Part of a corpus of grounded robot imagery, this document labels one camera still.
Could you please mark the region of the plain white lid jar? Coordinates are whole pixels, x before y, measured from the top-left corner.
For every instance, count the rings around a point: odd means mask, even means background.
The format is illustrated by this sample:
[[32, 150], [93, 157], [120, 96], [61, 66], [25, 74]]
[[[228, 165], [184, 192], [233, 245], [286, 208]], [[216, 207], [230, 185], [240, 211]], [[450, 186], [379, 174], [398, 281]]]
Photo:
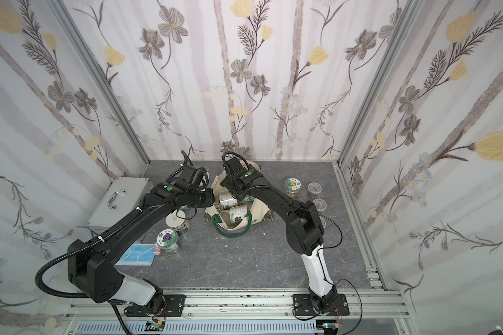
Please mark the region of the plain white lid jar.
[[190, 232], [190, 222], [186, 217], [186, 213], [182, 210], [177, 210], [166, 217], [166, 225], [176, 231], [179, 237], [186, 237]]

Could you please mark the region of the white cartoon label seed jar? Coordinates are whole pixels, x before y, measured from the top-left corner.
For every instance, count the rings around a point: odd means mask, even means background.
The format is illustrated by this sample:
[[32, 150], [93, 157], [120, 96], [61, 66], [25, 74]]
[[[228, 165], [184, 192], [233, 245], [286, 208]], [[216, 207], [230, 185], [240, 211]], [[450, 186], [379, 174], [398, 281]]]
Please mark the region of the white cartoon label seed jar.
[[302, 183], [297, 178], [289, 177], [288, 179], [285, 180], [284, 187], [286, 190], [286, 194], [290, 198], [297, 199], [299, 197]]

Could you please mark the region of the white purple cartoon seed jar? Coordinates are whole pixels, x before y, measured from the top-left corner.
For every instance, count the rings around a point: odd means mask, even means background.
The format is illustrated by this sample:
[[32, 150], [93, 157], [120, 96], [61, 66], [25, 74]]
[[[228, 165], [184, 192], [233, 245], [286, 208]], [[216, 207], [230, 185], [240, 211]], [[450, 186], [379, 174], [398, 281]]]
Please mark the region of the white purple cartoon seed jar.
[[179, 235], [173, 229], [162, 230], [156, 237], [156, 244], [167, 254], [177, 254], [180, 250]]

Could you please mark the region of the clear purple label seed jar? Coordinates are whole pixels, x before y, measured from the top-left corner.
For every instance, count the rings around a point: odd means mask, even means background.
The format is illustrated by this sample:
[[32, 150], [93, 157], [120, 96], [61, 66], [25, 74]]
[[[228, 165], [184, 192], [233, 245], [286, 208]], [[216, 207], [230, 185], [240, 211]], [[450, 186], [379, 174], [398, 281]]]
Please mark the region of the clear purple label seed jar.
[[307, 186], [307, 195], [310, 199], [318, 198], [323, 191], [321, 184], [318, 182], [311, 182]]

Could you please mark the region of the clear jar grey contents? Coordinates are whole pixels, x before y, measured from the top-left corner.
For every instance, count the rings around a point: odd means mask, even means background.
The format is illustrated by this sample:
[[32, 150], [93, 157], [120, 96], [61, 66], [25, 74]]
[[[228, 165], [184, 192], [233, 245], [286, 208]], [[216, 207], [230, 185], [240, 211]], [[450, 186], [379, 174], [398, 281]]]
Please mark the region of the clear jar grey contents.
[[312, 202], [318, 213], [323, 213], [327, 210], [328, 204], [324, 199], [316, 198]]

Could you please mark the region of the red orange label seed jar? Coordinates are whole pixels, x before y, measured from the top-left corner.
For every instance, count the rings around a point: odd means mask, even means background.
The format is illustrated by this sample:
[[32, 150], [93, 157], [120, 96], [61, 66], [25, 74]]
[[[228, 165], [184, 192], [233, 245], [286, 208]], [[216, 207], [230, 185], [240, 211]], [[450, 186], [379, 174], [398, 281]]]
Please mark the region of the red orange label seed jar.
[[250, 212], [251, 205], [239, 205], [229, 209], [229, 219], [231, 224], [237, 225], [242, 222]]

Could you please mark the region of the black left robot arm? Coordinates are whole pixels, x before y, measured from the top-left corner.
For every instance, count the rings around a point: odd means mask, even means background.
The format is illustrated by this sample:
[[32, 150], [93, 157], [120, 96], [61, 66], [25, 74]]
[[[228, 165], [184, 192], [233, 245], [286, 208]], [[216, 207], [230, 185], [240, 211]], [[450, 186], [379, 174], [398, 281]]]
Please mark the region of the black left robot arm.
[[[145, 280], [119, 272], [115, 264], [135, 241], [169, 214], [183, 206], [191, 209], [212, 206], [214, 192], [208, 184], [207, 170], [196, 167], [188, 156], [184, 157], [170, 177], [144, 195], [139, 205], [116, 224], [89, 241], [74, 241], [66, 254], [43, 265], [36, 272], [36, 286], [55, 297], [90, 298], [96, 303], [151, 304], [161, 297], [161, 290]], [[58, 291], [45, 284], [44, 273], [60, 262], [67, 262], [68, 280], [77, 287], [78, 293]]]

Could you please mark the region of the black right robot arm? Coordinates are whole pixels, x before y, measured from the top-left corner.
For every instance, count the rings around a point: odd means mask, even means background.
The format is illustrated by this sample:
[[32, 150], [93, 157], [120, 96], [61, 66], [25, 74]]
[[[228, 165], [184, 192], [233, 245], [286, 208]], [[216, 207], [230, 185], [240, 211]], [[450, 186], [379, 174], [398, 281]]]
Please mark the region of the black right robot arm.
[[301, 202], [275, 188], [243, 156], [235, 152], [222, 154], [226, 177], [221, 185], [237, 200], [253, 197], [267, 205], [285, 222], [286, 240], [301, 256], [309, 280], [312, 306], [317, 314], [333, 308], [338, 296], [324, 260], [324, 227], [313, 202]]

